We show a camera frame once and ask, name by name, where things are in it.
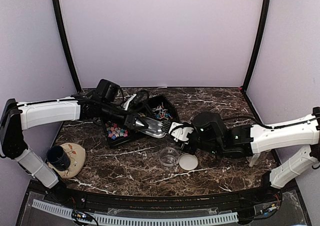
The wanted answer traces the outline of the black three-compartment candy tray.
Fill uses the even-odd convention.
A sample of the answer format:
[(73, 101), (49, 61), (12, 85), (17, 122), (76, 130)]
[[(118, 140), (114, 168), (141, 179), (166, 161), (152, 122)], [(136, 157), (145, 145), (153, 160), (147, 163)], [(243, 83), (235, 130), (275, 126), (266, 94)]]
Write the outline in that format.
[(161, 125), (167, 121), (177, 121), (179, 115), (174, 105), (165, 95), (149, 98), (145, 107), (137, 113), (133, 121), (133, 129), (120, 126), (118, 123), (101, 120), (109, 148), (116, 148), (121, 144), (135, 141), (144, 136), (163, 138), (165, 133)]

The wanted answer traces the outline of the metal scoop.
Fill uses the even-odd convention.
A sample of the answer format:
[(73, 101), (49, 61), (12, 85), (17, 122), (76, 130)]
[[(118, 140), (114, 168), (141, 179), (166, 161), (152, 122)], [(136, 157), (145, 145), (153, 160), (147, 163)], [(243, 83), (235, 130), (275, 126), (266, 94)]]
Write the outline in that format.
[(161, 139), (168, 133), (172, 121), (158, 121), (152, 118), (143, 117), (136, 121), (139, 131), (153, 138)]

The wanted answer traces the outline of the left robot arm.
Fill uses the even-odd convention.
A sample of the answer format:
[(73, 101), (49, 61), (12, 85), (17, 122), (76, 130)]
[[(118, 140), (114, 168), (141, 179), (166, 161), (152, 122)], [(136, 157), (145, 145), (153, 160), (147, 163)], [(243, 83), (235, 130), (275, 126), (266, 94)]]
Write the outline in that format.
[(138, 113), (136, 110), (126, 111), (101, 98), (81, 95), (30, 103), (9, 99), (0, 120), (0, 156), (16, 161), (40, 181), (58, 203), (66, 204), (71, 199), (66, 184), (31, 150), (25, 142), (23, 131), (56, 122), (91, 118), (104, 118), (133, 129)]

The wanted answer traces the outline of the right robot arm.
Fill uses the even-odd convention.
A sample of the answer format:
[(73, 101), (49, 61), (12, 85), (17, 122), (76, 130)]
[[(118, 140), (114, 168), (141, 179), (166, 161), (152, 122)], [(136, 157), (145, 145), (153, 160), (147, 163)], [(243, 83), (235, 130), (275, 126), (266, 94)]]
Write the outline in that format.
[(312, 114), (283, 124), (248, 124), (228, 129), (218, 113), (201, 112), (191, 123), (165, 122), (161, 129), (186, 153), (194, 154), (200, 149), (221, 158), (249, 157), (251, 164), (262, 152), (300, 145), (300, 150), (285, 163), (262, 176), (262, 187), (255, 192), (260, 203), (320, 162), (319, 107), (314, 107)]

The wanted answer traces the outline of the pile of small stick candies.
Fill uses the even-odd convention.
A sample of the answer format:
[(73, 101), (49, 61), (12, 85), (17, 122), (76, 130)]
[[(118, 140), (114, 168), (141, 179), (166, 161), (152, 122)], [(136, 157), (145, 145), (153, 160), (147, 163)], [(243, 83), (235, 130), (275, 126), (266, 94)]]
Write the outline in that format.
[(163, 104), (152, 108), (152, 113), (154, 118), (159, 121), (168, 121), (173, 119), (172, 114)]

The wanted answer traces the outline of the pile of star candies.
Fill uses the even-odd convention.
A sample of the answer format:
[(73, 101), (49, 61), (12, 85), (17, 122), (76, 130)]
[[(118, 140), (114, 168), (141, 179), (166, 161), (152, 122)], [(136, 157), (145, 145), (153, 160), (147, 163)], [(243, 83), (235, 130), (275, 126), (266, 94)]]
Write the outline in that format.
[(105, 129), (107, 131), (107, 138), (111, 139), (111, 140), (116, 140), (116, 139), (121, 139), (121, 138), (125, 138), (128, 137), (128, 130), (119, 127), (117, 124), (115, 123), (106, 123), (105, 124)]

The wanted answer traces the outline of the white jar lid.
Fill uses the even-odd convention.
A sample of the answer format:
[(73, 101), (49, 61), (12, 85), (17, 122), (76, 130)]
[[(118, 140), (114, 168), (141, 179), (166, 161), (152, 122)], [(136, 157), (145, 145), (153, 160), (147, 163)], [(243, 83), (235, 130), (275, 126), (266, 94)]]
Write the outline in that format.
[(196, 156), (185, 153), (180, 156), (178, 164), (183, 170), (191, 171), (197, 168), (199, 161)]

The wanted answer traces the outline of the white mug yellow inside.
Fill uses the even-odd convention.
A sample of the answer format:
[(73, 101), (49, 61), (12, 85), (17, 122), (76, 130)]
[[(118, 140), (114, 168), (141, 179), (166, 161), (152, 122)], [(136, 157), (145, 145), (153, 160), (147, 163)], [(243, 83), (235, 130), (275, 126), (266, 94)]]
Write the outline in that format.
[(249, 163), (249, 167), (254, 167), (260, 157), (260, 153), (255, 153), (252, 156), (248, 156), (246, 159)]

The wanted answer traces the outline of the cream floral plate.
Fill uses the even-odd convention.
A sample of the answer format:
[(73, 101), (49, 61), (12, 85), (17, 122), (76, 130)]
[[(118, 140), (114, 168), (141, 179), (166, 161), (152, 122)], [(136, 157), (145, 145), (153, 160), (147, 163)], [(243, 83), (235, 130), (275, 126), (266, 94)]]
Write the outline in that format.
[(70, 159), (70, 166), (65, 171), (58, 171), (47, 161), (48, 166), (56, 171), (62, 179), (70, 179), (75, 177), (85, 164), (87, 155), (86, 150), (79, 144), (75, 143), (64, 143), (56, 146), (61, 146), (65, 150)]

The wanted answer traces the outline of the dark blue mug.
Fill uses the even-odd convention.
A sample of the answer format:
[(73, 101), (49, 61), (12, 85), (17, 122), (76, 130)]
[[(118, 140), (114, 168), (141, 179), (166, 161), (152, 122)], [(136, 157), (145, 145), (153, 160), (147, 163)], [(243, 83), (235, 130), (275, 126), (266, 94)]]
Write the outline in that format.
[(52, 147), (46, 155), (47, 161), (58, 171), (65, 171), (69, 168), (71, 160), (61, 146)]

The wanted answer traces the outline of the left black frame post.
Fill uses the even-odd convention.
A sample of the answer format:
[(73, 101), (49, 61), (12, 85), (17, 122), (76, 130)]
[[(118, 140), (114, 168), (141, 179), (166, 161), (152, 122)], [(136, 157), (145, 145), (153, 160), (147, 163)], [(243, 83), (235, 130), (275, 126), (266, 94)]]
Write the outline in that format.
[(79, 77), (76, 72), (76, 67), (72, 58), (69, 42), (67, 39), (67, 34), (65, 30), (65, 25), (63, 21), (63, 15), (61, 11), (61, 6), (60, 6), (60, 0), (52, 0), (52, 5), (54, 9), (54, 14), (55, 14), (55, 19), (56, 19), (56, 24), (58, 28), (58, 33), (60, 36), (60, 41), (62, 44), (64, 56), (67, 62), (67, 66), (72, 78), (73, 85), (76, 89), (77, 92), (80, 92), (82, 90), (81, 84)]

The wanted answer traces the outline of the black frame post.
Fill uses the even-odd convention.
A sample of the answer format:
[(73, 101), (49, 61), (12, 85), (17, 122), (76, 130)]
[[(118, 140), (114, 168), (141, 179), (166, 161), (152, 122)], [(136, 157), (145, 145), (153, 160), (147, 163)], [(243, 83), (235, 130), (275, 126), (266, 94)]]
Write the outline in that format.
[(65, 30), (65, 25), (63, 21), (63, 15), (61, 11), (61, 6), (60, 6), (60, 0), (52, 0), (52, 5), (54, 9), (54, 14), (55, 14), (55, 19), (56, 19), (56, 24), (58, 28), (58, 33), (60, 36), (60, 41), (62, 44), (64, 56), (67, 62), (67, 66), (72, 78), (73, 85), (76, 89), (77, 92), (80, 92), (82, 90), (81, 84), (79, 77), (76, 72), (76, 67), (72, 58), (69, 42), (67, 39), (67, 34)]
[(269, 6), (270, 6), (270, 1), (271, 0), (262, 0), (262, 6), (261, 6), (261, 12), (260, 12), (260, 17), (259, 17), (259, 23), (258, 23), (258, 28), (257, 28), (257, 33), (252, 49), (252, 54), (250, 57), (250, 61), (248, 64), (247, 72), (244, 78), (243, 85), (241, 86), (241, 92), (243, 94), (247, 93), (247, 90), (249, 88), (254, 69), (256, 66), (256, 62), (258, 59), (259, 51), (261, 48), (262, 40), (263, 40), (263, 35), (265, 31), (265, 26), (267, 22), (267, 17), (268, 17), (268, 11), (269, 11)]

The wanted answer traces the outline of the black front rail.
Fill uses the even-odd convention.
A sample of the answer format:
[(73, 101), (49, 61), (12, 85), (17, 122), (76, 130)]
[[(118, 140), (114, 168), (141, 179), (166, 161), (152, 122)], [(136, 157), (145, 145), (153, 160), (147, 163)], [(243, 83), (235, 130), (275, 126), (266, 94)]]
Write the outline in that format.
[(192, 210), (217, 208), (218, 210), (250, 210), (261, 203), (279, 204), (283, 200), (280, 189), (258, 187), (229, 193), (216, 193), (181, 197), (143, 197), (122, 196), (68, 189), (72, 198), (65, 206), (75, 206), (89, 211), (107, 211), (108, 209), (132, 210)]

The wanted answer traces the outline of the right black frame post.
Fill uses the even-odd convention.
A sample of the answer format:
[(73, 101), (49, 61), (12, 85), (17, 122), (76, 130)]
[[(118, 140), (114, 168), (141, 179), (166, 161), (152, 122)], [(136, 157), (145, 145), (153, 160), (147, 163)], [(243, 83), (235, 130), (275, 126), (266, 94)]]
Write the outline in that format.
[(247, 72), (244, 78), (243, 85), (241, 86), (241, 92), (243, 94), (247, 93), (247, 90), (249, 88), (254, 69), (256, 66), (256, 62), (258, 59), (259, 51), (261, 48), (262, 40), (263, 40), (263, 35), (265, 31), (265, 26), (267, 22), (267, 17), (268, 17), (268, 11), (269, 11), (269, 6), (270, 6), (270, 1), (271, 0), (262, 0), (262, 6), (261, 6), (261, 12), (260, 12), (260, 17), (259, 17), (259, 23), (258, 23), (258, 28), (257, 28), (257, 33), (252, 49), (252, 54), (250, 57), (250, 61), (248, 64)]

